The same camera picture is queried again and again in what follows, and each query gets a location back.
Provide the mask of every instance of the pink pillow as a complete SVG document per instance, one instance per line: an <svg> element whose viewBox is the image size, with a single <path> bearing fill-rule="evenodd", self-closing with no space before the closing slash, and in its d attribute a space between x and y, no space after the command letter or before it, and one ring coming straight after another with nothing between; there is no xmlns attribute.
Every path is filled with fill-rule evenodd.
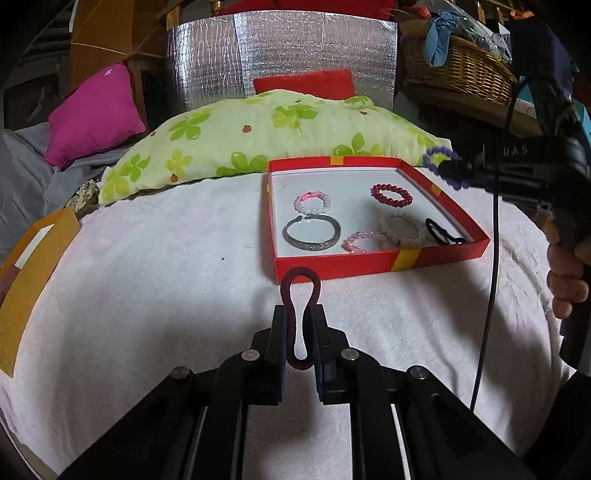
<svg viewBox="0 0 591 480"><path fill-rule="evenodd" d="M125 65L111 65L87 79L51 113L49 129L45 160L60 168L145 132Z"/></svg>

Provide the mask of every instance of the grey blanket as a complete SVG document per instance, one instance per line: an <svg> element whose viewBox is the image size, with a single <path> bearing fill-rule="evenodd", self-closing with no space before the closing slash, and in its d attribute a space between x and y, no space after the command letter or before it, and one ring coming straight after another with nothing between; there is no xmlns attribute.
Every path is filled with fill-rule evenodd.
<svg viewBox="0 0 591 480"><path fill-rule="evenodd" d="M61 171L44 159L48 144L47 123L17 132L0 130L0 265L33 223L63 208L81 184L127 150L79 158Z"/></svg>

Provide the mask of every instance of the pink beaded bracelet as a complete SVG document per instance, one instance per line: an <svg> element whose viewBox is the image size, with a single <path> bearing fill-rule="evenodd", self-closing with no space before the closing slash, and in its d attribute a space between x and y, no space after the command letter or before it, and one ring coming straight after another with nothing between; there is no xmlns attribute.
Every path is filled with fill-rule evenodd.
<svg viewBox="0 0 591 480"><path fill-rule="evenodd" d="M323 207L322 208L303 208L302 203L306 200L310 199L320 199L322 200ZM322 213L326 213L330 209L330 199L329 196L322 192L308 192L303 195L300 195L296 198L294 202L294 208L296 212L303 213L304 215L308 215L311 213L312 215L318 215Z"/></svg>
<svg viewBox="0 0 591 480"><path fill-rule="evenodd" d="M347 252L351 252L352 254L367 253L365 250L355 245L355 241L360 240L362 238L371 238L372 240L380 242L380 244L382 245L382 250L392 248L392 245L390 244L388 238L385 235L382 235L379 232L372 231L355 232L353 235L351 235L347 240L343 242L343 248L347 250Z"/></svg>

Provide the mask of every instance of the bed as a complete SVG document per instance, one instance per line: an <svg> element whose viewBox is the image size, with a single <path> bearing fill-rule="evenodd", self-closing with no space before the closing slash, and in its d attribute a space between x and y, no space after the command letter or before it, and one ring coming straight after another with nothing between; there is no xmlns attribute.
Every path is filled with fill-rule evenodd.
<svg viewBox="0 0 591 480"><path fill-rule="evenodd" d="M452 191L489 234L492 198ZM207 179L121 200L82 219L31 314L14 377L0 373L9 429L64 470L177 365L218 366L249 346L280 303L263 175ZM544 235L502 203L501 270L476 414L517 454L539 433L570 371L545 284ZM469 404L490 288L477 260L325 281L331 327L382 365L433 371ZM292 288L301 310L309 284ZM297 353L304 356L301 339ZM285 401L254 407L245 478L350 478L349 412L323 407L314 374L287 368Z"/></svg>
<svg viewBox="0 0 591 480"><path fill-rule="evenodd" d="M0 265L34 222L63 208L83 183L127 150L78 158L62 170L44 159L49 137L46 122L16 132L0 130Z"/></svg>

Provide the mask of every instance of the floral pillow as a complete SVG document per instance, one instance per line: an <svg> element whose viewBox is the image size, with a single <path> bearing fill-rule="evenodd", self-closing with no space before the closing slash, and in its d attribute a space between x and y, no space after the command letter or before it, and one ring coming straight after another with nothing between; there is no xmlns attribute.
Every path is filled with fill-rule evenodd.
<svg viewBox="0 0 591 480"><path fill-rule="evenodd" d="M108 169L99 203L186 181L262 172L275 158L373 155L411 165L451 148L366 96L323 100L287 90L220 100L166 121Z"/></svg>

